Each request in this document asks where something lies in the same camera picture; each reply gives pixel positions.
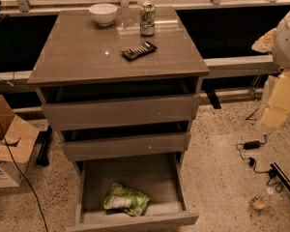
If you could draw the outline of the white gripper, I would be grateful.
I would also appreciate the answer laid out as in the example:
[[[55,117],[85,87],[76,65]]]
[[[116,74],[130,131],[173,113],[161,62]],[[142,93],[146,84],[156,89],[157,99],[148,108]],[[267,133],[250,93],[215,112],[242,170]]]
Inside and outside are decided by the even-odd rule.
[[[276,29],[273,28],[255,41],[252,50],[268,53],[273,49]],[[256,128],[260,133],[278,129],[290,114],[290,70],[278,77],[269,76],[262,94]]]

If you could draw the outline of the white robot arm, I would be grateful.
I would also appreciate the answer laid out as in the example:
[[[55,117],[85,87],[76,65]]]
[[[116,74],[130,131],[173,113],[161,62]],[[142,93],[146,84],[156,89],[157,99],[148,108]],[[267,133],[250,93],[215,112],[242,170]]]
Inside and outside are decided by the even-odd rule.
[[[262,134],[277,130],[290,114],[290,11],[278,26],[259,38],[251,47],[254,51],[270,52],[281,74],[269,76],[262,94],[256,123]]]

